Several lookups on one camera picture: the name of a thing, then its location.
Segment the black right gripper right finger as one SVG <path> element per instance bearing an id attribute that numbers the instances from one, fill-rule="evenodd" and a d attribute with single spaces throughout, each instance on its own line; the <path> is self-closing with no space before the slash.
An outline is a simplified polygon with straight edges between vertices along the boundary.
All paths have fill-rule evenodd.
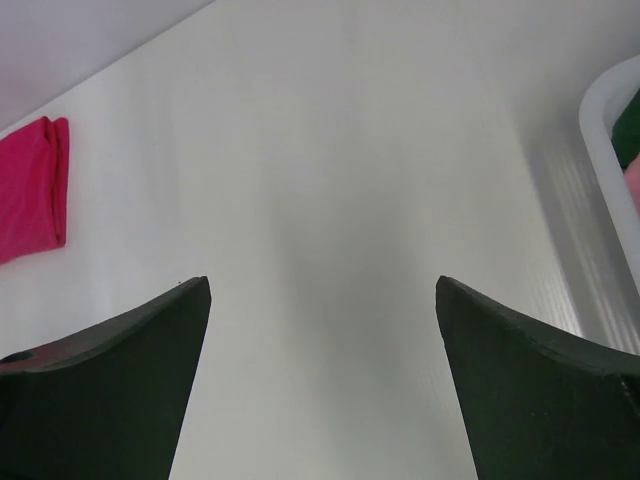
<path id="1" fill-rule="evenodd" d="M 450 277 L 436 314 L 479 478 L 638 478 L 638 356 Z"/>

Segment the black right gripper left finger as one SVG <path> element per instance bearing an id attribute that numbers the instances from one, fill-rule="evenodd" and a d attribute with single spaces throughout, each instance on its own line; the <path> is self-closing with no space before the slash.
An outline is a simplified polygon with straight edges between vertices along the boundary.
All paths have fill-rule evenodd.
<path id="1" fill-rule="evenodd" d="M 2 358 L 2 478 L 168 478 L 210 306 L 207 277 L 195 277 Z"/>

